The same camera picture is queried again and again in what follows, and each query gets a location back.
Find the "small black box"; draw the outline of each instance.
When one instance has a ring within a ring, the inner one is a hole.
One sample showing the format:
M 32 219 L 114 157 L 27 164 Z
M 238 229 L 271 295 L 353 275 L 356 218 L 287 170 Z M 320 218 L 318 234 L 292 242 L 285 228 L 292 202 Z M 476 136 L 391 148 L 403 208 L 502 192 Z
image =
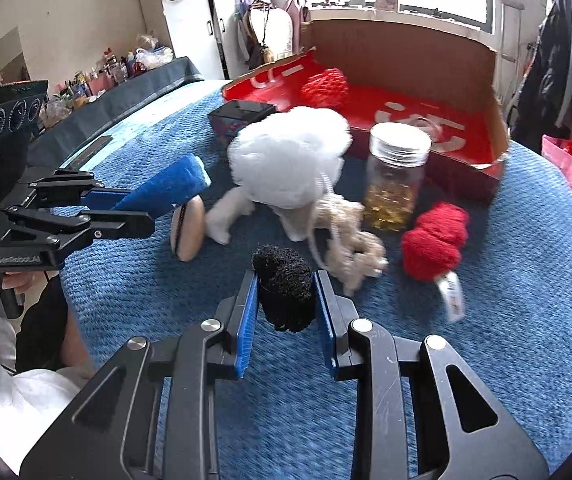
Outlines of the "small black box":
M 224 147 L 227 147 L 242 128 L 258 123 L 276 111 L 274 105 L 232 100 L 213 110 L 208 114 L 208 119 L 213 131 L 219 136 Z

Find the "white tag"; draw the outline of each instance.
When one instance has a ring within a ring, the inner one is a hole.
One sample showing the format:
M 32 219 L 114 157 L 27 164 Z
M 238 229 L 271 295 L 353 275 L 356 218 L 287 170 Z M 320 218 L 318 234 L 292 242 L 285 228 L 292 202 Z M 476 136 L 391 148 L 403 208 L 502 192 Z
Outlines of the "white tag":
M 464 296 L 457 275 L 450 271 L 435 278 L 437 288 L 446 304 L 446 318 L 449 323 L 455 323 L 466 315 L 464 312 Z

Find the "box flap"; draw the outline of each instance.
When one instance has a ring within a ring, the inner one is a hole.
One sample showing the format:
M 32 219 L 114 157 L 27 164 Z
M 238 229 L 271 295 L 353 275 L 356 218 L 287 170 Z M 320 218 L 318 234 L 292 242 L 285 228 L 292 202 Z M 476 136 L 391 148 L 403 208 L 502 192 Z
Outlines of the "box flap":
M 495 52 L 478 41 L 408 23 L 317 20 L 302 44 L 351 84 L 375 86 L 482 111 L 492 95 Z

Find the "black fuzzy object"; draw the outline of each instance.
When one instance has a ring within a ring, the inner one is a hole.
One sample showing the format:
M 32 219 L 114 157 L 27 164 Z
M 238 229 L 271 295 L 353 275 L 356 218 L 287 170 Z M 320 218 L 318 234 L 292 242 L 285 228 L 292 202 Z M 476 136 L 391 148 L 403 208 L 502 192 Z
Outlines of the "black fuzzy object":
M 301 332 L 315 318 L 313 271 L 296 251 L 265 245 L 253 254 L 259 301 L 275 330 Z

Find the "metal screw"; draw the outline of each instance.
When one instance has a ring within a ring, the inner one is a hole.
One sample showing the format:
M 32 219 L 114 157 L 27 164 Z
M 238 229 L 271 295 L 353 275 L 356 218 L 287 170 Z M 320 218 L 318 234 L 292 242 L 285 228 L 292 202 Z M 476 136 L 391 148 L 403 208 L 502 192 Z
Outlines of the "metal screw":
M 217 319 L 207 319 L 202 322 L 201 329 L 205 332 L 214 332 L 221 328 L 221 323 Z
M 145 337 L 142 337 L 141 335 L 136 335 L 126 343 L 126 346 L 130 350 L 141 350 L 143 348 L 146 348 L 147 344 L 148 342 L 146 341 Z
M 443 350 L 446 347 L 446 340 L 440 335 L 429 335 L 426 338 L 426 345 L 433 350 Z
M 366 333 L 372 330 L 372 323 L 368 319 L 360 317 L 352 322 L 352 328 L 357 332 Z

